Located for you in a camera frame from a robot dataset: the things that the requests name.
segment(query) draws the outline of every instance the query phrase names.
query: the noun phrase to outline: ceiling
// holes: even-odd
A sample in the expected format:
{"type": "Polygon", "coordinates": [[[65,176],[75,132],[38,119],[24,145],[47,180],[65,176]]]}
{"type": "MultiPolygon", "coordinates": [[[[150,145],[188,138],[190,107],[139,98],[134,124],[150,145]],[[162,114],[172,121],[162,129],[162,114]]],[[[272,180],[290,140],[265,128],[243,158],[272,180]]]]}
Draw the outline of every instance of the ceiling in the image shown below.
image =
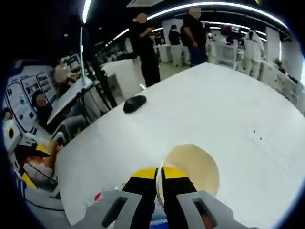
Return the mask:
{"type": "MultiPolygon", "coordinates": [[[[22,3],[19,10],[12,8],[14,15],[10,15],[12,20],[18,21],[18,29],[16,29],[16,25],[8,27],[10,34],[13,35],[13,39],[8,43],[11,44],[16,58],[49,59],[65,56],[70,50],[78,52],[81,15],[85,0],[53,0],[50,2],[28,0],[25,2],[22,3]]],[[[102,45],[105,45],[128,28],[132,19],[140,12],[152,15],[164,9],[199,2],[199,0],[164,0],[152,7],[127,8],[126,5],[130,2],[131,0],[92,0],[86,23],[86,30],[92,43],[104,42],[102,45]]],[[[231,0],[229,2],[258,8],[255,0],[231,0]]],[[[217,6],[202,7],[202,10],[210,11],[202,13],[202,21],[227,22],[247,27],[253,25],[258,30],[264,31],[265,24],[260,21],[227,13],[234,12],[247,14],[278,26],[266,17],[241,9],[217,6]],[[226,13],[212,12],[213,10],[226,11],[226,13]]],[[[161,24],[163,20],[174,16],[179,18],[179,14],[186,12],[187,9],[177,10],[152,19],[152,22],[161,24]]]]}

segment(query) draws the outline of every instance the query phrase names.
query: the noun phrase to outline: black pants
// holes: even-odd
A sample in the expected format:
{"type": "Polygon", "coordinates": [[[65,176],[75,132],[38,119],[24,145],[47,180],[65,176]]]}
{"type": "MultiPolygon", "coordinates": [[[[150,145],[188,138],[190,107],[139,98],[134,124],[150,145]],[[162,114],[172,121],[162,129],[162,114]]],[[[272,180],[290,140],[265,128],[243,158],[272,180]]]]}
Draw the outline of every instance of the black pants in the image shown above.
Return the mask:
{"type": "Polygon", "coordinates": [[[160,82],[159,62],[153,47],[140,54],[141,70],[145,79],[145,84],[150,87],[160,82]]]}

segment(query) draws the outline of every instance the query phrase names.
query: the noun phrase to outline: black computer mouse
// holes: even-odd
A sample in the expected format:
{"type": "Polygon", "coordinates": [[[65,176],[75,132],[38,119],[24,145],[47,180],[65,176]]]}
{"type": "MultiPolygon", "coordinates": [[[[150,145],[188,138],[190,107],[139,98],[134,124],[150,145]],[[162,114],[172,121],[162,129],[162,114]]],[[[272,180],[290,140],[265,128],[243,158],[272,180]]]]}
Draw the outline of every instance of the black computer mouse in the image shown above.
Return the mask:
{"type": "Polygon", "coordinates": [[[126,114],[133,113],[138,110],[144,103],[146,103],[146,97],[144,95],[137,95],[125,101],[123,111],[126,114]]]}

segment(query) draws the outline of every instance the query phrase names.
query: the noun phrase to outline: floor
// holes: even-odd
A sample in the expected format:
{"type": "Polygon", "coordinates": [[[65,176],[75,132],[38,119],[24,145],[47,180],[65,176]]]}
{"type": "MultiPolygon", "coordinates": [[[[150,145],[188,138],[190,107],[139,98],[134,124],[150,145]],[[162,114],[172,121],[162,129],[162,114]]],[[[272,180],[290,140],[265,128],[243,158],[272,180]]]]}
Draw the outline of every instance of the floor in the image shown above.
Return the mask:
{"type": "MultiPolygon", "coordinates": [[[[145,85],[145,80],[144,80],[144,77],[141,72],[141,62],[139,59],[134,60],[134,67],[135,67],[135,72],[136,72],[137,78],[139,80],[139,83],[142,85],[145,85]]],[[[175,66],[173,66],[172,62],[170,62],[170,63],[161,62],[159,64],[161,80],[171,77],[172,75],[182,72],[188,68],[190,68],[190,66],[188,66],[188,65],[185,65],[182,67],[175,67],[175,66]]]]}

